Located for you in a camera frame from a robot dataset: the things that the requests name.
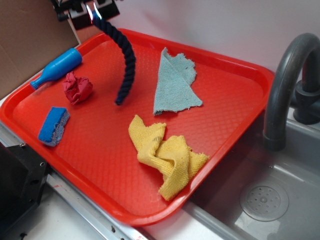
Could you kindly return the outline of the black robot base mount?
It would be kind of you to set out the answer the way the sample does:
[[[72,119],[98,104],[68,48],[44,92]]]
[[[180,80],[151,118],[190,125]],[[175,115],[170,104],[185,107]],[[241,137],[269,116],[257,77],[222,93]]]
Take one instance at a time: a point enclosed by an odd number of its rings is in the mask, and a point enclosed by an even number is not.
[[[30,146],[0,145],[0,233],[38,207],[48,163]]]

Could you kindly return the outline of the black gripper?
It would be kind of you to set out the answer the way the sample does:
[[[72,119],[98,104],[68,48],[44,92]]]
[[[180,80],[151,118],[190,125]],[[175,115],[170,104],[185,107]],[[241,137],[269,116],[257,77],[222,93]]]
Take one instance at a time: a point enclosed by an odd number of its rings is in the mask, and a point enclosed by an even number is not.
[[[94,20],[109,20],[120,14],[115,0],[52,0],[59,22],[70,20],[76,30],[87,28]]]

